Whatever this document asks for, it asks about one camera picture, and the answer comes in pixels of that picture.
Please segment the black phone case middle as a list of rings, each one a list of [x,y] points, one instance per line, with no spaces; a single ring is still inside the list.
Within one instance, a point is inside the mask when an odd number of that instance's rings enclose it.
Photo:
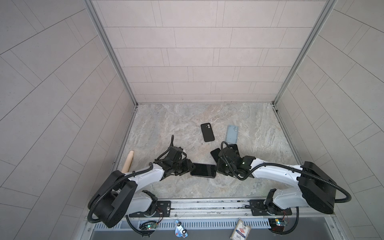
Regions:
[[[206,143],[215,141],[212,125],[210,123],[201,124],[201,130],[203,134],[203,139]]]

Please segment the right circuit board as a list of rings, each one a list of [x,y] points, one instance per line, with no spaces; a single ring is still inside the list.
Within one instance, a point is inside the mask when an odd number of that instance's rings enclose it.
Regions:
[[[283,232],[285,227],[288,225],[289,221],[278,218],[278,219],[268,219],[270,224],[270,230],[275,232]]]

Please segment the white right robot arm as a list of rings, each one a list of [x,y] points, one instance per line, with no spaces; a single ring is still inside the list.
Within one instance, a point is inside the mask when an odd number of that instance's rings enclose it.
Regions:
[[[311,207],[323,213],[333,214],[336,199],[335,182],[312,162],[304,165],[273,166],[253,156],[240,157],[235,146],[211,151],[218,173],[236,179],[248,175],[251,178],[269,179],[289,186],[288,189],[271,189],[259,204],[252,204],[253,211],[265,211],[269,215],[290,214],[292,208]]]

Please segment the circuit board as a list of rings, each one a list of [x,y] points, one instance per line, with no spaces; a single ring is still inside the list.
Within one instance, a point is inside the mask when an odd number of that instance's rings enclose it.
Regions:
[[[156,221],[147,221],[140,225],[141,231],[154,231],[158,226],[158,222]]]
[[[283,232],[285,227],[288,225],[289,221],[278,218],[278,219],[268,219],[270,224],[270,230],[275,232]]]

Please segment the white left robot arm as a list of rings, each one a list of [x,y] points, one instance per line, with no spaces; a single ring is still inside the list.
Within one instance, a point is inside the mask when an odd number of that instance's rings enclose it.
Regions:
[[[195,168],[187,158],[165,158],[149,163],[148,168],[136,172],[122,173],[116,170],[89,201],[87,221],[91,224],[102,222],[112,228],[127,214],[153,212],[157,198],[144,188],[169,176],[182,176]]]

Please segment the aluminium corner post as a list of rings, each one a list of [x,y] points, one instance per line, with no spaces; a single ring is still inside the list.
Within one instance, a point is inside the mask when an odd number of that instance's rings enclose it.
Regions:
[[[84,5],[85,5],[85,8],[91,18],[91,21],[93,22],[94,26],[95,26],[95,29],[101,39],[101,42],[103,44],[103,46],[105,47],[105,50],[107,52],[107,54],[109,55],[110,59],[111,59],[111,62],[114,66],[114,69],[116,70],[119,78],[121,79],[125,89],[127,90],[128,92],[128,95],[129,97],[131,98],[135,108],[138,107],[138,102],[133,94],[133,91],[132,89],[130,88],[129,86],[129,83],[127,81],[127,78],[123,72],[123,69],[119,63],[119,60],[117,58],[117,55],[111,45],[111,42],[110,40],[108,39],[108,36],[107,36],[107,33],[104,29],[104,26],[101,22],[101,19],[100,17],[98,16],[97,14],[97,11],[96,11],[96,8],[94,6],[94,3],[93,1],[90,1],[90,0],[84,0]]]
[[[299,69],[300,65],[302,64],[304,58],[308,54],[311,46],[313,45],[316,37],[319,35],[321,29],[323,28],[324,24],[326,23],[329,15],[331,14],[332,10],[334,9],[335,4],[338,0],[328,0],[326,1],[322,11],[320,12],[319,17],[317,18],[313,28],[311,29],[304,46],[302,47],[301,51],[299,52],[298,57],[296,58],[293,66],[291,67],[285,81],[283,82],[279,92],[277,93],[277,96],[275,97],[274,101],[272,102],[273,106],[277,108],[277,104],[281,100],[285,90],[288,88],[288,85],[290,84],[291,80],[295,76],[297,70]]]

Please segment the black phone right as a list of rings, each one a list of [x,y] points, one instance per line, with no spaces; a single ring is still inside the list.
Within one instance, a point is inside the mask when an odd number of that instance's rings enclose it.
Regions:
[[[238,146],[236,144],[233,144],[233,145],[230,145],[230,148],[236,153],[236,154],[240,154],[239,152],[239,149],[238,149]]]

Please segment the aluminium right corner post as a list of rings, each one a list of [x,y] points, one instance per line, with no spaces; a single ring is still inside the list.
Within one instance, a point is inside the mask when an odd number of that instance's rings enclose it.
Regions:
[[[277,96],[275,97],[274,101],[272,102],[273,106],[277,108],[277,104],[281,100],[285,90],[288,88],[288,85],[290,84],[291,80],[295,76],[297,70],[299,69],[300,65],[302,64],[304,58],[308,54],[311,46],[313,45],[316,37],[319,35],[321,29],[323,28],[324,24],[326,23],[329,15],[331,14],[332,10],[334,9],[335,4],[338,0],[328,0],[326,1],[322,11],[320,12],[319,17],[317,18],[313,28],[311,29],[304,46],[302,47],[301,51],[299,52],[298,57],[296,58],[293,66],[291,67],[285,81],[283,82],[279,92],[277,93]]]

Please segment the purple-edged phone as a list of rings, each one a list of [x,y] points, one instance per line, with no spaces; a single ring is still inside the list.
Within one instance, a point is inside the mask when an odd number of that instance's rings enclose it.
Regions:
[[[216,165],[195,163],[194,166],[194,169],[190,172],[191,176],[212,179],[216,177]]]
[[[213,157],[215,163],[217,164],[220,160],[220,157],[219,157],[219,153],[221,152],[221,150],[219,148],[217,149],[214,149],[213,151],[211,151],[211,156]]]

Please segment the aluminium left corner post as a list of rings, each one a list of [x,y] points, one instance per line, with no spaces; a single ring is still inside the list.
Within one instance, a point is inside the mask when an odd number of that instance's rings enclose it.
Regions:
[[[127,78],[123,72],[123,69],[119,63],[119,60],[117,58],[117,55],[111,45],[111,42],[110,40],[108,39],[108,36],[107,36],[107,33],[104,29],[104,26],[101,22],[101,19],[100,17],[98,16],[97,14],[97,11],[96,11],[96,8],[94,6],[94,3],[93,1],[90,1],[90,0],[84,0],[84,5],[85,5],[85,8],[91,18],[91,21],[93,22],[94,26],[95,26],[95,29],[101,39],[101,42],[103,44],[103,46],[105,47],[105,50],[107,52],[107,54],[109,55],[110,59],[111,59],[111,62],[114,66],[114,69],[116,70],[119,78],[121,79],[125,89],[127,90],[128,92],[128,95],[129,97],[131,98],[135,108],[138,107],[138,102],[133,94],[133,91],[132,89],[130,88],[129,86],[129,83],[127,81]]]

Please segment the blue white sticker tag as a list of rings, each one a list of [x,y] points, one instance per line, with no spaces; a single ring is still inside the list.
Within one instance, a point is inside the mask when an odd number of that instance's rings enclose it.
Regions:
[[[188,236],[187,230],[182,226],[181,222],[179,220],[175,220],[175,235],[178,238],[186,238]]]

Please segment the left circuit board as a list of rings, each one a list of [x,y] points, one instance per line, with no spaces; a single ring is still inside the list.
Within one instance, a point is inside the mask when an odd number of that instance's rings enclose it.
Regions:
[[[154,231],[158,226],[158,222],[156,221],[147,221],[140,225],[141,231]]]

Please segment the light blue phone case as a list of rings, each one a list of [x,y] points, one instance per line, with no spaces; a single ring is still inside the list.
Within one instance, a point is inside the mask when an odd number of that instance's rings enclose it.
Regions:
[[[234,125],[228,125],[226,142],[228,144],[236,144],[238,139],[239,127]]]

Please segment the red white card tag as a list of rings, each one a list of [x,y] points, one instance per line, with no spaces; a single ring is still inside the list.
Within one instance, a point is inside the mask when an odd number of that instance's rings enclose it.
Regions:
[[[251,227],[246,225],[244,221],[239,220],[230,239],[231,240],[247,240]]]

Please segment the wooden roller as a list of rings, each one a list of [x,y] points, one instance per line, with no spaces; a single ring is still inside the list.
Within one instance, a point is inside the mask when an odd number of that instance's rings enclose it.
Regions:
[[[123,168],[121,170],[122,173],[126,174],[126,173],[129,172],[129,169],[130,169],[130,166],[132,164],[133,158],[134,158],[134,151],[130,151],[128,153],[128,156],[127,156],[126,160],[125,160]]]

